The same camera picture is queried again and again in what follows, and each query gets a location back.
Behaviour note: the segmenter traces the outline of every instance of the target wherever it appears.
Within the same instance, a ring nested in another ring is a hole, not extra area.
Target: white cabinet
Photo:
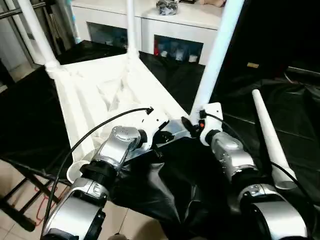
[[[217,32],[217,30],[213,29],[143,18],[142,51],[154,54],[155,48],[159,49],[156,45],[163,45],[163,43],[159,43],[158,40],[160,39],[160,41],[162,40],[165,42],[166,40],[163,37],[167,37],[167,43],[164,47],[168,54],[170,54],[170,51],[177,52],[176,49],[172,50],[172,48],[177,47],[173,45],[173,43],[180,44],[180,46],[182,45],[180,49],[183,52],[181,54],[184,54],[184,58],[189,58],[190,55],[195,55],[199,57],[197,62],[205,65],[209,59],[210,49],[213,46]]]
[[[81,40],[88,40],[103,44],[113,42],[112,45],[116,46],[122,44],[123,42],[121,41],[126,41],[126,15],[83,7],[73,7],[72,11],[75,16],[75,24],[79,35],[78,37]],[[142,19],[140,17],[135,17],[136,47],[139,51],[142,51],[141,20]]]
[[[161,16],[156,2],[135,0],[137,48],[205,65],[223,8],[180,3],[176,15]],[[126,0],[73,0],[71,5],[80,40],[126,47]]]

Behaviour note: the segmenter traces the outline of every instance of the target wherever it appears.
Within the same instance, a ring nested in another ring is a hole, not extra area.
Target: black plastic sheet
[[[124,49],[83,41],[59,60],[68,64],[122,53]],[[146,53],[141,53],[140,59],[190,112],[204,66]],[[261,91],[290,166],[320,204],[320,90],[248,75],[219,80],[212,101],[222,103],[224,119],[243,137],[256,164],[266,172],[269,158],[251,96],[255,88]],[[54,81],[44,68],[1,93],[0,109],[0,159],[54,178],[70,147]],[[249,227],[232,204],[228,207],[232,193],[208,147],[197,139],[183,138],[159,151],[163,157],[152,151],[123,167],[111,189],[110,199],[115,204],[158,219],[171,239],[248,236]],[[65,183],[71,162],[61,176]],[[312,223],[304,196],[297,189],[285,195]]]

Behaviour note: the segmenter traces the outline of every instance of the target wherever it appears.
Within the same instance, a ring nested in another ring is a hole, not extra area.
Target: red cable
[[[59,195],[59,197],[58,197],[59,200],[61,199],[62,195],[64,194],[64,192],[66,191],[67,188],[68,188],[68,186],[66,186],[66,187],[64,188],[64,190],[60,193],[60,195]],[[35,190],[36,192],[39,191],[39,189],[38,189],[36,186],[34,187],[34,190]],[[42,199],[42,201],[41,201],[40,206],[38,207],[38,210],[37,210],[36,216],[35,216],[36,219],[39,221],[39,222],[37,222],[37,223],[35,224],[36,227],[39,226],[39,225],[43,222],[43,220],[44,220],[44,218],[45,218],[45,217],[39,218],[39,213],[40,213],[40,209],[41,209],[42,205],[44,204],[45,200],[49,199],[48,196],[46,196],[46,195],[43,195],[43,196],[44,196],[44,197],[43,197],[43,199]],[[55,206],[55,204],[56,204],[55,202],[53,202],[53,203],[51,204],[50,210]]]

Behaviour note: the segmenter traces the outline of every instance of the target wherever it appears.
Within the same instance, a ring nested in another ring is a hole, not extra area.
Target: cable
[[[288,75],[286,74],[285,71],[283,72],[283,74],[284,74],[285,78],[288,80],[289,83],[294,84],[294,82],[291,81],[291,79],[288,77]]]
[[[232,126],[230,126],[228,123],[226,123],[226,121],[222,120],[221,118],[219,118],[217,116],[209,114],[209,113],[205,113],[205,116],[212,117],[212,118],[220,121],[222,124],[226,125],[233,132],[233,134],[240,140],[240,142],[242,143],[244,148],[246,148],[247,151],[250,151],[250,149],[249,149],[248,145],[246,144],[246,142],[242,139],[242,137],[240,137],[240,135],[237,133],[237,131]]]
[[[147,114],[151,113],[152,112],[152,108],[136,108],[136,109],[132,109],[132,110],[129,110],[129,111],[125,111],[123,113],[120,113],[102,123],[100,123],[99,125],[95,126],[93,129],[91,129],[89,132],[87,132],[71,149],[70,151],[65,155],[65,158],[63,159],[62,163],[61,163],[61,166],[56,174],[56,177],[54,179],[54,182],[53,182],[53,185],[52,185],[52,190],[51,190],[51,193],[50,193],[50,196],[49,196],[49,199],[48,199],[48,203],[46,205],[46,210],[45,210],[45,215],[44,215],[44,219],[43,219],[43,226],[42,226],[42,232],[41,232],[41,236],[44,234],[44,231],[45,231],[45,227],[46,227],[46,224],[47,224],[47,221],[48,221],[48,218],[49,218],[49,214],[50,214],[50,208],[51,208],[51,204],[52,204],[52,200],[54,198],[54,195],[55,195],[55,191],[54,189],[56,189],[57,187],[57,184],[58,184],[58,181],[59,181],[59,175],[61,174],[62,172],[62,169],[64,167],[64,165],[66,164],[69,156],[72,154],[72,152],[88,137],[90,136],[95,130],[99,129],[100,127],[110,123],[111,121],[119,118],[119,117],[122,117],[124,115],[127,115],[127,114],[130,114],[130,113],[133,113],[133,112],[138,112],[138,111],[147,111]]]
[[[249,151],[248,146],[246,145],[245,141],[239,136],[239,134],[236,132],[236,130],[234,130],[228,123],[226,123],[224,120],[222,120],[221,118],[214,116],[212,114],[209,113],[204,113],[205,116],[209,116],[212,117],[218,121],[220,121],[222,124],[226,125],[232,132],[233,134],[240,140],[240,142],[242,142],[243,146]],[[278,164],[270,161],[271,165],[275,166],[276,168],[280,169],[282,172],[284,172],[295,184],[296,186],[300,189],[300,191],[304,194],[304,196],[307,199],[307,202],[311,205],[312,209],[313,209],[313,213],[314,213],[314,220],[313,220],[313,228],[311,231],[311,234],[314,234],[316,229],[317,229],[317,225],[318,225],[318,211],[315,208],[315,203],[312,200],[312,198],[310,197],[310,195],[307,193],[307,191],[304,189],[304,187],[298,182],[298,180],[296,180],[289,172],[287,172],[283,167],[279,166]]]
[[[312,227],[311,233],[314,234],[317,229],[317,225],[318,225],[318,211],[315,207],[314,201],[312,200],[310,195],[307,193],[305,188],[300,184],[300,182],[298,182],[297,179],[295,179],[289,172],[287,172],[287,170],[285,170],[283,167],[281,167],[280,165],[278,165],[272,161],[271,161],[271,165],[275,166],[276,168],[278,168],[282,172],[284,172],[295,183],[295,185],[300,189],[300,191],[303,193],[303,195],[307,199],[308,203],[311,205],[311,207],[313,209],[313,213],[314,213],[313,227]]]

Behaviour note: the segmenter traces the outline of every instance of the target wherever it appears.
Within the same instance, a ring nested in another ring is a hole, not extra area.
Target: tile floor
[[[38,177],[45,183],[47,180]],[[0,196],[6,195],[16,186],[23,176],[11,165],[0,160]],[[56,195],[59,196],[66,188],[63,184],[58,184]],[[22,206],[36,193],[35,186],[26,182],[8,201],[16,209]],[[41,234],[41,219],[44,216],[46,199],[41,195],[26,211],[25,215],[37,223],[33,232],[28,232],[16,224],[10,217],[0,210],[0,240],[38,240]],[[103,211],[106,219],[102,225],[102,232],[98,240],[107,240],[108,237],[121,233],[129,240],[166,240],[161,226],[155,219],[132,211],[131,209],[114,205],[107,202]]]

